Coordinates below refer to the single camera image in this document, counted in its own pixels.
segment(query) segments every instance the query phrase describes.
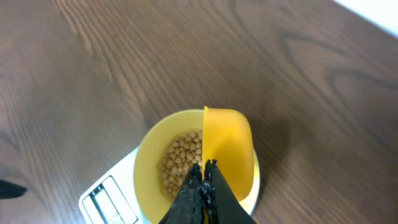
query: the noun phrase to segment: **table surface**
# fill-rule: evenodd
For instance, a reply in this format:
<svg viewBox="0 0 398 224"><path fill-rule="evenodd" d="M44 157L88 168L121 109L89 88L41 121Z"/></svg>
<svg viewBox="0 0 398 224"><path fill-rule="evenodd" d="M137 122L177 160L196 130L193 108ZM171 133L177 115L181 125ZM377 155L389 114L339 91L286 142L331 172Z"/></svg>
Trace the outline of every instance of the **table surface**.
<svg viewBox="0 0 398 224"><path fill-rule="evenodd" d="M250 122L258 223L397 221L398 40L337 3L0 6L0 178L29 188L0 223L83 222L94 181L205 105Z"/></svg>

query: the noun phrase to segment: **yellow plastic scoop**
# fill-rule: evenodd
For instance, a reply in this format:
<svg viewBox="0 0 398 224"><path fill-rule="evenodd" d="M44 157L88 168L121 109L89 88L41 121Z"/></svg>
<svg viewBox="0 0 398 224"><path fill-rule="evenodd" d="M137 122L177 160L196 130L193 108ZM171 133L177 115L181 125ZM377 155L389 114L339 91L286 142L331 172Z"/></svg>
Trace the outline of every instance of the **yellow plastic scoop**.
<svg viewBox="0 0 398 224"><path fill-rule="evenodd" d="M236 110L205 107L202 144L203 163L217 159L236 199L245 199L254 176L254 148L247 119Z"/></svg>

